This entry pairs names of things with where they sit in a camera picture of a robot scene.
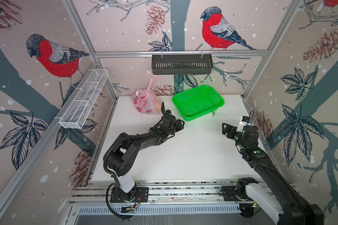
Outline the pink plastic fruit bag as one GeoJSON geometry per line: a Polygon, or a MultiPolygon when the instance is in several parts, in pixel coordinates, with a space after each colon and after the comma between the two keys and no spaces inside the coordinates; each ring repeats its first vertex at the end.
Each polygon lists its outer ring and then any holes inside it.
{"type": "Polygon", "coordinates": [[[156,114],[162,115],[161,105],[162,101],[151,90],[156,75],[152,75],[149,85],[146,88],[137,90],[131,96],[131,102],[134,104],[136,110],[141,114],[156,114]]]}

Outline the green plastic basket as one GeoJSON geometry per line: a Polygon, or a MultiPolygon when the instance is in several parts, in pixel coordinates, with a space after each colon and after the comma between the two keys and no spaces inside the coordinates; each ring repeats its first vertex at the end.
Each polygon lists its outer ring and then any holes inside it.
{"type": "Polygon", "coordinates": [[[208,85],[178,93],[172,97],[172,102],[185,121],[192,121],[216,111],[224,105],[224,99],[208,85]]]}

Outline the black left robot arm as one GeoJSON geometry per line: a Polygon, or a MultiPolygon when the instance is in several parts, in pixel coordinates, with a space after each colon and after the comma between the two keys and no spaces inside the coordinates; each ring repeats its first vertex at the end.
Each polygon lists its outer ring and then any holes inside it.
{"type": "Polygon", "coordinates": [[[121,133],[103,157],[103,169],[115,180],[122,195],[132,199],[136,183],[130,174],[138,153],[146,148],[163,144],[184,129],[185,122],[177,119],[171,110],[161,105],[161,119],[147,133],[128,135],[121,133]]]}

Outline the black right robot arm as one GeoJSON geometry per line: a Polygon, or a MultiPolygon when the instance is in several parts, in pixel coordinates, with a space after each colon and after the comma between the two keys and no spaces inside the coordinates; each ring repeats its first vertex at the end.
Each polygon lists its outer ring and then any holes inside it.
{"type": "Polygon", "coordinates": [[[267,153],[258,146],[258,128],[251,125],[235,127],[222,124],[222,134],[235,141],[242,158],[264,180],[272,195],[263,191],[254,178],[237,182],[238,199],[254,200],[277,225],[322,225],[324,213],[310,204],[280,174],[267,153]]]}

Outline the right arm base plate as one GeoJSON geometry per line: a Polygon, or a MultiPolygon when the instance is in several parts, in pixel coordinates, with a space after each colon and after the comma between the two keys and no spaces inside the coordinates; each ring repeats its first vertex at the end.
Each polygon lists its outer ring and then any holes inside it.
{"type": "Polygon", "coordinates": [[[222,186],[219,195],[225,202],[245,201],[242,188],[237,186],[222,186]]]}

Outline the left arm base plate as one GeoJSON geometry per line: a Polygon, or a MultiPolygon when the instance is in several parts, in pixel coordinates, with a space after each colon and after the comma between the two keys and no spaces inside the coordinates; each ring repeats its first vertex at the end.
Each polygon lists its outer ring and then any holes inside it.
{"type": "Polygon", "coordinates": [[[149,188],[134,187],[129,193],[125,193],[120,188],[113,187],[110,193],[110,203],[142,203],[148,202],[149,188]]]}

